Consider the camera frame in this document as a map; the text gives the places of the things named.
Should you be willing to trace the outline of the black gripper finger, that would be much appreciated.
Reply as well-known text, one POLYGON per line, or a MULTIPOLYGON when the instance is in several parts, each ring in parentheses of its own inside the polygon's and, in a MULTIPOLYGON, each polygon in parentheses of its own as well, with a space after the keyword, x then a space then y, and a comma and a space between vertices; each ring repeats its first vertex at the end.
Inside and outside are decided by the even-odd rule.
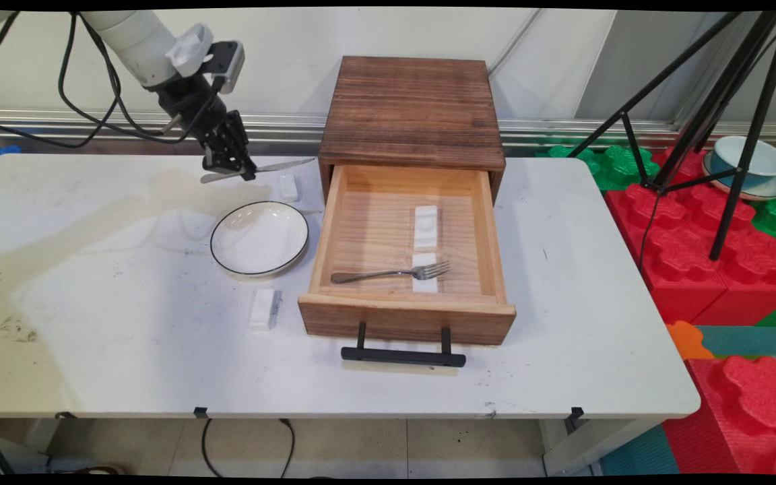
POLYGON ((205 154, 204 170, 234 170, 234 162, 229 158, 228 136, 225 132, 212 130, 207 132, 203 140, 205 154))
POLYGON ((225 167, 239 174, 244 181, 256 177, 256 165, 249 155, 249 138, 239 111, 225 114, 225 167))

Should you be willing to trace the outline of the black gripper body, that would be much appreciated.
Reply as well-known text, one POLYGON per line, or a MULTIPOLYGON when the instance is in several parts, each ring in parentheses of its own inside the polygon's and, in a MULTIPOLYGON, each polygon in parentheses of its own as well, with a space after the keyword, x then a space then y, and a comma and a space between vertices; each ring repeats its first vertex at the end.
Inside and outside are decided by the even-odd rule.
POLYGON ((181 118, 179 140, 190 136, 197 141, 228 141, 227 108, 219 98, 224 84, 221 77, 209 82, 203 75, 194 75, 166 81, 155 91, 160 107, 181 118))

